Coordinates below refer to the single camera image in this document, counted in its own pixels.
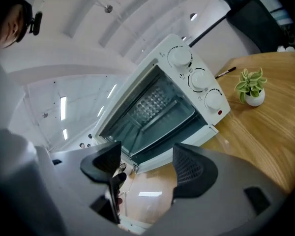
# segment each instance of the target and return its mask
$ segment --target wooden table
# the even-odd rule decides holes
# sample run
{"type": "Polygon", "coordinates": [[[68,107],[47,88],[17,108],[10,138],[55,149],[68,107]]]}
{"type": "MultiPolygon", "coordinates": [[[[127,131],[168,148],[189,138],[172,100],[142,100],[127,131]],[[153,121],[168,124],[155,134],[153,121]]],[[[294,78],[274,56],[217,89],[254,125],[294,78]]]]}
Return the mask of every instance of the wooden table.
{"type": "MultiPolygon", "coordinates": [[[[287,193],[295,187],[295,53],[256,54],[230,60],[221,72],[237,69],[217,79],[230,104],[230,113],[215,127],[219,134],[201,147],[243,158],[279,184],[287,193]],[[239,74],[262,67],[264,103],[253,108],[239,102],[234,87],[239,74]]],[[[130,218],[154,223],[170,207],[176,174],[172,164],[131,175],[125,184],[130,218]],[[139,197],[139,192],[162,191],[159,197],[139,197]]]]}

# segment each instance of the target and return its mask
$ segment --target pen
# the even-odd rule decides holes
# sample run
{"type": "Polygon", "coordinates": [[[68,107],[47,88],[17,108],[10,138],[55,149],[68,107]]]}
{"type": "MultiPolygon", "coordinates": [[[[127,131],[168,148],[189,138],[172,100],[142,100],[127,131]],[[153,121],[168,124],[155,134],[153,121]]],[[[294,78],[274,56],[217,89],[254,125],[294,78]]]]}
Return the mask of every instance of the pen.
{"type": "Polygon", "coordinates": [[[220,77],[222,77],[223,75],[225,75],[225,74],[227,74],[227,73],[229,73],[229,72],[231,72],[231,71],[234,71],[235,69],[236,69],[236,66],[233,67],[233,68],[231,68],[230,70],[225,71],[224,73],[221,73],[220,75],[216,76],[215,78],[216,78],[216,79],[217,79],[217,78],[220,78],[220,77]]]}

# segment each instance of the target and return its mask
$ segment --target potted plant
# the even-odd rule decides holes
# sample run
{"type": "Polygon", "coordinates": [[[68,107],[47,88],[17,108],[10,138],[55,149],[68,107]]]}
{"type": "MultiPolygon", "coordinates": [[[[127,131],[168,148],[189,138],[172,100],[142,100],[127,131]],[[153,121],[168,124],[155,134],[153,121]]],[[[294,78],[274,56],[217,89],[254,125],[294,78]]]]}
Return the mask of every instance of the potted plant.
{"type": "Polygon", "coordinates": [[[262,75],[262,68],[254,73],[248,73],[247,69],[242,71],[239,77],[240,82],[235,87],[241,103],[246,101],[253,107],[263,103],[266,96],[263,84],[266,83],[266,78],[262,77],[262,75]]]}

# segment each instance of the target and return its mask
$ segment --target oven knob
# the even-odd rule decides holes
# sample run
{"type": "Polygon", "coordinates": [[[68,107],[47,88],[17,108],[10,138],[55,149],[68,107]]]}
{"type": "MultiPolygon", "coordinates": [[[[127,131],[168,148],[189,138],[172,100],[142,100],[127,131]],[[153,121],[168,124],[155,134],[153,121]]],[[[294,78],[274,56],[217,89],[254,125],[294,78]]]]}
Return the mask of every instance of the oven knob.
{"type": "Polygon", "coordinates": [[[192,59],[191,53],[187,48],[180,47],[171,51],[170,53],[170,62],[176,67],[187,66],[192,59]]]}
{"type": "Polygon", "coordinates": [[[211,91],[206,95],[206,105],[214,110],[219,110],[223,103],[223,97],[217,91],[211,91]]]}
{"type": "Polygon", "coordinates": [[[204,70],[196,70],[192,74],[191,83],[196,89],[206,89],[211,84],[211,78],[204,70]]]}

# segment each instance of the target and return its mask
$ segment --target toaster oven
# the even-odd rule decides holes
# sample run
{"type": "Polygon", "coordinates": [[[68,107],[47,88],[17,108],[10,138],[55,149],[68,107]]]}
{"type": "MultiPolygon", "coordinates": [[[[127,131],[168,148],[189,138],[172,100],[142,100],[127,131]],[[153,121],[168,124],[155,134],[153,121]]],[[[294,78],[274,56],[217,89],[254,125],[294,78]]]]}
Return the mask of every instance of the toaster oven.
{"type": "Polygon", "coordinates": [[[172,161],[174,143],[200,146],[230,106],[201,58],[167,36],[113,97],[93,131],[99,144],[121,141],[121,158],[138,173],[172,161]]]}

